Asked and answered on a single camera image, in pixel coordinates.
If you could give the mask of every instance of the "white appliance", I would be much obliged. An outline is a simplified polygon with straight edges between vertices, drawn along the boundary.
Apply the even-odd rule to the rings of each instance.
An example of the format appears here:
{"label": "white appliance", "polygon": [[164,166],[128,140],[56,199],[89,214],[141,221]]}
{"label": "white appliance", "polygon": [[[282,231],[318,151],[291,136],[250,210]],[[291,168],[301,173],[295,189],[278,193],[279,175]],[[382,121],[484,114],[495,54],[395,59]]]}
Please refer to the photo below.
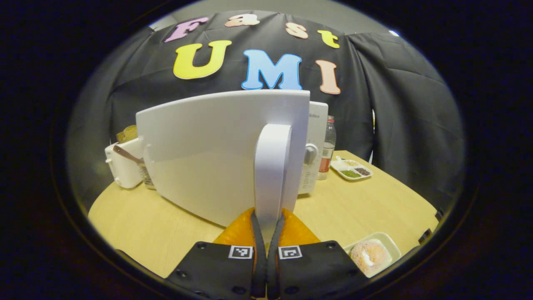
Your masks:
{"label": "white appliance", "polygon": [[298,194],[311,193],[314,190],[324,149],[327,120],[328,105],[320,102],[309,102],[307,144]]}
{"label": "white appliance", "polygon": [[119,145],[122,149],[141,159],[141,142],[139,138],[135,138],[122,144],[114,143],[104,149],[107,158],[106,162],[109,164],[114,181],[123,188],[134,188],[142,181],[139,167],[134,161],[113,151],[113,146],[115,145]]}
{"label": "white appliance", "polygon": [[310,108],[309,91],[294,90],[207,94],[136,114],[161,196],[223,226],[255,206],[265,239],[281,208],[312,191],[326,121],[326,104]]}

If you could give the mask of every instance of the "letter m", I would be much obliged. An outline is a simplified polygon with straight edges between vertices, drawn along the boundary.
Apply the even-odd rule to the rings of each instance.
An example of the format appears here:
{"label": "letter m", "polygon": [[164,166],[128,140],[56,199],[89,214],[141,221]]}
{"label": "letter m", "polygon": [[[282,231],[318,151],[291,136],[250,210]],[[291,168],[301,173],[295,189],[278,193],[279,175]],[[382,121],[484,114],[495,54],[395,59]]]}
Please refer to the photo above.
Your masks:
{"label": "letter m", "polygon": [[284,54],[274,65],[263,50],[246,50],[244,55],[248,57],[248,74],[246,81],[241,84],[243,89],[258,90],[263,88],[263,83],[259,80],[261,74],[269,89],[273,89],[283,75],[279,84],[280,89],[302,90],[298,79],[298,65],[302,61],[299,56]]}

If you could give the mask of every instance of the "sugar donut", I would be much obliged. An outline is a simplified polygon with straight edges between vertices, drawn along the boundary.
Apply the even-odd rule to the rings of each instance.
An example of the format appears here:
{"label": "sugar donut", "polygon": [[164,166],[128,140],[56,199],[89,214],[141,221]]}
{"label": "sugar donut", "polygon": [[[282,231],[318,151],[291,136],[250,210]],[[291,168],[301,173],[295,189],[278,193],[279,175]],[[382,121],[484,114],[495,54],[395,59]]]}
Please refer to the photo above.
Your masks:
{"label": "sugar donut", "polygon": [[367,277],[381,271],[392,261],[391,255],[378,239],[357,243],[350,257]]}

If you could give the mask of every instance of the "green food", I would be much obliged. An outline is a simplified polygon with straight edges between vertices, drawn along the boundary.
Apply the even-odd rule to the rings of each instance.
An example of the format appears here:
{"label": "green food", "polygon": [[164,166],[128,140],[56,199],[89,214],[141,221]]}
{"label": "green food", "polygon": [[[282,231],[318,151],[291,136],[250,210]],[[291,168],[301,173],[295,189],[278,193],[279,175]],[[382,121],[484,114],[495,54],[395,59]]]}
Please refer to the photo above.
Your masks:
{"label": "green food", "polygon": [[361,175],[355,173],[354,171],[341,171],[342,174],[348,176],[348,177],[352,177],[352,178],[358,178],[358,177],[361,177]]}

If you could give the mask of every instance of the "white panel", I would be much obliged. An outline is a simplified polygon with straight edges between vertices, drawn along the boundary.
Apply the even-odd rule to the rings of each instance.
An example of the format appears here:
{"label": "white panel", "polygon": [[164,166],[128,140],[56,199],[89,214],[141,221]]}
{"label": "white panel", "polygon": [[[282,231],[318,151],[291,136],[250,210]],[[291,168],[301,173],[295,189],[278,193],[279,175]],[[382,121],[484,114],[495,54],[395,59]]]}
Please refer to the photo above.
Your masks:
{"label": "white panel", "polygon": [[247,90],[151,107],[137,113],[136,124],[158,193],[228,226],[254,206],[255,147],[269,123],[292,128],[282,194],[294,207],[308,118],[309,91]]}

